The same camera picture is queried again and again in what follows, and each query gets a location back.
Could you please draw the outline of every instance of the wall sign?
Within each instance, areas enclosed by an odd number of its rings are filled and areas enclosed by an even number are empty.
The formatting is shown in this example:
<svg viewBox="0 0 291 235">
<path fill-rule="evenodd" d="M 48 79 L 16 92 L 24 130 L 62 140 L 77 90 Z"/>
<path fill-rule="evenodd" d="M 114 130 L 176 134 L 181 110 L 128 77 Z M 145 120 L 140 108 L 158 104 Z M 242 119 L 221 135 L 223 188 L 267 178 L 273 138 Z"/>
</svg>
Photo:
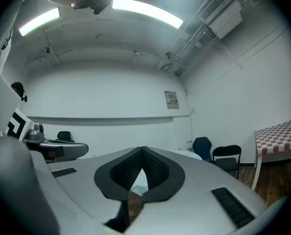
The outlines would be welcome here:
<svg viewBox="0 0 291 235">
<path fill-rule="evenodd" d="M 176 92 L 166 92 L 165 98 L 168 109 L 179 109 Z"/>
<path fill-rule="evenodd" d="M 34 129 L 34 122 L 16 109 L 5 132 L 8 136 L 22 141 L 29 129 Z"/>
</svg>

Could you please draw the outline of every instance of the white wall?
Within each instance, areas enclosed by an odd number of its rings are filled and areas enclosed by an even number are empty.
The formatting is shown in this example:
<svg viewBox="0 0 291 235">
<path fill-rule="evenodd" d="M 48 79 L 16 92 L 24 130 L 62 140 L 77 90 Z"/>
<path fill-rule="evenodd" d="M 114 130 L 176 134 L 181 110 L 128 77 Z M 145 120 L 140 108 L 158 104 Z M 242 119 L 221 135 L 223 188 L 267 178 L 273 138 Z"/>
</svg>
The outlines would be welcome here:
<svg viewBox="0 0 291 235">
<path fill-rule="evenodd" d="M 99 156 L 121 149 L 185 147 L 190 132 L 185 88 L 165 73 L 112 63 L 82 62 L 43 69 L 29 76 L 23 113 L 44 124 L 55 139 L 70 131 Z M 179 110 L 169 110 L 164 91 L 177 93 Z M 181 116 L 176 121 L 172 116 Z M 174 130 L 177 129 L 177 142 Z"/>
<path fill-rule="evenodd" d="M 152 118 L 189 114 L 177 78 L 118 63 L 81 62 L 32 73 L 24 114 L 55 118 Z M 177 93 L 169 110 L 164 91 Z"/>
<path fill-rule="evenodd" d="M 255 130 L 291 119 L 291 30 L 269 1 L 243 12 L 244 21 L 210 46 L 181 77 L 194 109 L 193 137 L 212 150 L 237 144 L 242 163 L 255 161 Z"/>
<path fill-rule="evenodd" d="M 91 158 L 130 147 L 151 146 L 173 149 L 172 119 L 47 119 L 41 122 L 47 139 L 56 139 L 60 131 L 70 131 L 75 142 L 86 143 L 89 152 L 81 157 Z"/>
<path fill-rule="evenodd" d="M 7 57 L 1 75 L 8 85 L 12 85 L 14 82 L 21 82 L 26 90 L 28 71 L 24 70 L 23 67 L 22 63 L 11 54 Z M 20 101 L 17 108 L 21 111 L 24 108 L 24 104 L 25 102 Z"/>
</svg>

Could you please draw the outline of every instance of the black chair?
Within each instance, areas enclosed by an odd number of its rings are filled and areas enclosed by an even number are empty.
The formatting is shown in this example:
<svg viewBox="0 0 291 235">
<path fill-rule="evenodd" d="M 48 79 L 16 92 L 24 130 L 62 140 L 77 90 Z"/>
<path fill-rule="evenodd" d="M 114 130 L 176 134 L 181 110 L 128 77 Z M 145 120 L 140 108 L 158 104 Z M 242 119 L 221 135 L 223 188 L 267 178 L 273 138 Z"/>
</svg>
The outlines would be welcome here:
<svg viewBox="0 0 291 235">
<path fill-rule="evenodd" d="M 57 134 L 57 138 L 58 139 L 56 139 L 56 140 L 74 142 L 74 140 L 72 140 L 72 138 L 71 138 L 71 132 L 69 132 L 69 131 L 60 131 Z"/>
<path fill-rule="evenodd" d="M 198 154 L 202 160 L 211 161 L 211 147 L 212 144 L 207 137 L 196 138 L 193 143 L 193 150 L 195 154 Z"/>
<path fill-rule="evenodd" d="M 238 178 L 241 153 L 242 153 L 242 149 L 238 145 L 218 147 L 213 151 L 214 164 L 230 174 L 234 173 L 234 176 L 237 171 L 238 172 L 237 178 Z M 214 160 L 214 157 L 234 156 L 238 154 L 239 154 L 238 161 L 236 160 L 236 158 L 222 158 L 222 159 Z"/>
</svg>

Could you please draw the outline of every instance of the black grille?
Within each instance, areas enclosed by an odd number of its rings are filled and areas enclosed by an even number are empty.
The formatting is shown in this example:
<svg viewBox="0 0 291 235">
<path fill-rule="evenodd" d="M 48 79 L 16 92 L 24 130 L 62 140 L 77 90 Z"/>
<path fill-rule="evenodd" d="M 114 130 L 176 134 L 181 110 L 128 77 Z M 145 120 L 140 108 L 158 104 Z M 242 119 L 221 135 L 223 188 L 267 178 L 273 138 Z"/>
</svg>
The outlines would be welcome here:
<svg viewBox="0 0 291 235">
<path fill-rule="evenodd" d="M 111 179 L 126 190 L 130 190 L 141 171 L 141 154 L 137 152 L 110 171 Z"/>
<path fill-rule="evenodd" d="M 211 4 L 200 15 L 201 18 L 207 20 L 208 17 L 224 2 L 225 0 L 213 0 Z"/>
<path fill-rule="evenodd" d="M 71 174 L 74 172 L 76 172 L 76 170 L 74 168 L 67 168 L 64 170 L 54 171 L 54 172 L 52 172 L 52 174 L 53 174 L 54 178 L 57 178 L 57 177 L 68 175 L 68 174 Z"/>
<path fill-rule="evenodd" d="M 170 175 L 169 167 L 148 152 L 142 153 L 142 168 L 145 171 L 149 189 L 163 183 Z"/>
<path fill-rule="evenodd" d="M 211 191 L 220 205 L 237 228 L 241 228 L 254 219 L 253 215 L 238 201 L 238 199 L 225 187 Z"/>
</svg>

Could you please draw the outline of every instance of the air conditioner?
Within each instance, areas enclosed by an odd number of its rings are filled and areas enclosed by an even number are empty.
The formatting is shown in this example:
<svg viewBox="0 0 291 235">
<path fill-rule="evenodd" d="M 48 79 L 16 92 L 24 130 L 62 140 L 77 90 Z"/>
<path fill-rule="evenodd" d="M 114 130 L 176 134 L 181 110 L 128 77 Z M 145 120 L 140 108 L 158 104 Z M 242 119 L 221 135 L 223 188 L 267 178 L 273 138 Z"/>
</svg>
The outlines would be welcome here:
<svg viewBox="0 0 291 235">
<path fill-rule="evenodd" d="M 243 20 L 241 9 L 237 0 L 205 0 L 198 15 L 221 39 Z"/>
<path fill-rule="evenodd" d="M 209 27 L 218 38 L 223 38 L 228 32 L 240 24 L 243 20 L 240 14 L 241 9 L 240 3 L 236 0 L 209 24 Z"/>
</svg>

